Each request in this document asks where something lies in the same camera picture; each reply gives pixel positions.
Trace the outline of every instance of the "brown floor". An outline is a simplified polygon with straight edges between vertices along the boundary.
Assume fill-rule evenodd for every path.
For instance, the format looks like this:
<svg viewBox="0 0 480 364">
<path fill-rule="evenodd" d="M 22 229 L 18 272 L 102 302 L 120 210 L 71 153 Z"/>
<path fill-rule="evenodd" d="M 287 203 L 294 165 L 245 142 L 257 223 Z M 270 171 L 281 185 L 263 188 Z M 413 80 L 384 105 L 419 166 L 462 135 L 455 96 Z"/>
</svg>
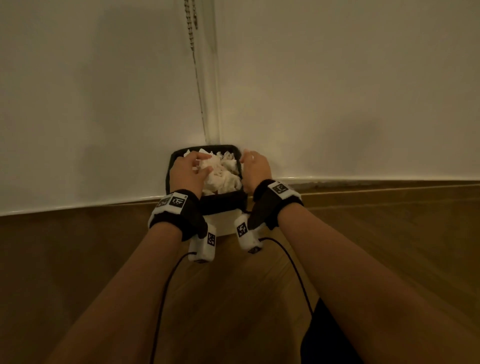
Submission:
<svg viewBox="0 0 480 364">
<path fill-rule="evenodd" d="M 480 185 L 335 189 L 304 200 L 433 305 L 480 332 Z M 39 363 L 48 355 L 135 249 L 152 207 L 0 218 L 0 362 Z M 285 242 L 278 231 L 272 236 Z M 221 238 L 212 263 L 183 262 L 177 270 L 157 362 L 299 363 L 308 323 L 279 247 L 267 243 L 249 255 L 236 238 Z"/>
</svg>

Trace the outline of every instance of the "cable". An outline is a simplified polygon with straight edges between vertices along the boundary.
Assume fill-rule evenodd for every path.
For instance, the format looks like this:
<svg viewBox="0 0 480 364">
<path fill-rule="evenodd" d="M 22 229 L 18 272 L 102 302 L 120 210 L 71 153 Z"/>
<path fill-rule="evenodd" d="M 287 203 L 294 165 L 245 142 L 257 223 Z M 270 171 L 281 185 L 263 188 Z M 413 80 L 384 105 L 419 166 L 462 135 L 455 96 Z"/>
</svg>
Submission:
<svg viewBox="0 0 480 364">
<path fill-rule="evenodd" d="M 308 299 L 307 291 L 305 290 L 305 286 L 303 285 L 303 281 L 301 280 L 300 273 L 298 272 L 297 267 L 295 266 L 295 263 L 293 262 L 292 257 L 290 256 L 290 254 L 288 254 L 287 250 L 283 247 L 282 244 L 280 244 L 279 241 L 277 241 L 273 238 L 260 238 L 260 239 L 258 239 L 258 241 L 260 241 L 260 242 L 262 242 L 264 240 L 271 240 L 274 243 L 277 243 L 277 245 L 279 245 L 280 248 L 282 248 L 282 250 L 285 252 L 287 257 L 290 259 L 290 263 L 293 265 L 293 269 L 295 270 L 295 273 L 297 274 L 297 277 L 299 279 L 301 289 L 303 290 L 303 295 L 305 296 L 305 300 L 307 301 L 307 305 L 308 305 L 308 309 L 310 311 L 310 314 L 313 316 L 313 310 L 312 310 L 312 306 L 310 305 L 310 300 Z"/>
<path fill-rule="evenodd" d="M 155 361 L 155 352 L 156 352 L 156 345 L 158 341 L 158 333 L 160 331 L 160 321 L 162 320 L 162 311 L 163 311 L 163 306 L 165 305 L 165 299 L 167 297 L 167 290 L 168 290 L 168 285 L 170 284 L 170 281 L 173 277 L 173 273 L 175 273 L 175 270 L 177 267 L 180 265 L 181 261 L 188 255 L 196 255 L 196 252 L 190 252 L 187 254 L 184 254 L 181 256 L 179 261 L 176 263 L 176 265 L 173 267 L 172 271 L 170 272 L 170 275 L 167 278 L 167 282 L 165 283 L 165 287 L 163 289 L 162 293 L 162 301 L 160 303 L 160 308 L 158 310 L 158 319 L 156 320 L 156 328 L 155 328 L 155 335 L 153 336 L 153 347 L 152 347 L 152 353 L 150 354 L 150 364 L 153 364 Z"/>
</svg>

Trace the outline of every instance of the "forearm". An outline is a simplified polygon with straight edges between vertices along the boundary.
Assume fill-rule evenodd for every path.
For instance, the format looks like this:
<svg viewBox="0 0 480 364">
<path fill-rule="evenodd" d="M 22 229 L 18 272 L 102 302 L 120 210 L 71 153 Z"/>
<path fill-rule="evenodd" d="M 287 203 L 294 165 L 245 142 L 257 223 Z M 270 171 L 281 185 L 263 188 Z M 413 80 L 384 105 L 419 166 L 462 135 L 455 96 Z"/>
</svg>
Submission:
<svg viewBox="0 0 480 364">
<path fill-rule="evenodd" d="M 282 209 L 278 222 L 321 298 L 364 360 L 445 359 L 449 353 L 463 355 L 457 345 L 472 349 L 472 337 L 465 336 L 457 324 L 301 205 Z M 460 342 L 463 339 L 470 341 L 465 345 L 465 340 Z M 444 340 L 448 343 L 439 345 Z"/>
<path fill-rule="evenodd" d="M 160 295 L 180 242 L 177 227 L 166 222 L 154 225 L 75 322 L 48 363 L 145 361 Z"/>
</svg>

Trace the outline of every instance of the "crumpled tissue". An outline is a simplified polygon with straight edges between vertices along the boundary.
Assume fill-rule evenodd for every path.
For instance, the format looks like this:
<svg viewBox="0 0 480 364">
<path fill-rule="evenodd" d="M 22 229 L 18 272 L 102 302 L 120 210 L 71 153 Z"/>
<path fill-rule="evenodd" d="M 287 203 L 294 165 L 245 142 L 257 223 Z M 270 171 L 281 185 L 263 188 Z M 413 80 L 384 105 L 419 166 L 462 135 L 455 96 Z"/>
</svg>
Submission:
<svg viewBox="0 0 480 364">
<path fill-rule="evenodd" d="M 199 150 L 200 153 L 210 154 L 210 159 L 200 161 L 199 169 L 212 167 L 213 171 L 205 180 L 202 194 L 205 196 L 213 195 L 216 191 L 218 194 L 226 194 L 241 189 L 241 181 L 238 176 L 237 161 L 234 155 L 230 152 L 225 152 L 222 155 L 220 152 L 213 154 L 208 153 L 204 149 Z M 183 155 L 184 157 L 190 153 L 190 150 Z"/>
</svg>

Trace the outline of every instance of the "person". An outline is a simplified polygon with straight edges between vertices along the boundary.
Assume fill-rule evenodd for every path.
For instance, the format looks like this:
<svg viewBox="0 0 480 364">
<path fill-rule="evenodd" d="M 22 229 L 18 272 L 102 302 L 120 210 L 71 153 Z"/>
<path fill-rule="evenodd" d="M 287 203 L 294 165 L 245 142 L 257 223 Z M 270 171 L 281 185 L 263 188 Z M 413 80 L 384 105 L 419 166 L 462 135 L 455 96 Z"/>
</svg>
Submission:
<svg viewBox="0 0 480 364">
<path fill-rule="evenodd" d="M 192 166 L 207 158 L 198 152 L 178 158 L 170 171 L 171 190 L 186 189 L 200 198 L 211 169 L 194 173 Z M 263 155 L 245 150 L 240 161 L 245 192 L 272 179 Z M 321 297 L 301 346 L 303 363 L 480 362 L 472 334 L 302 205 L 285 206 L 278 224 Z M 168 222 L 153 225 L 47 363 L 146 362 L 158 282 L 167 280 L 176 263 L 181 236 Z"/>
</svg>

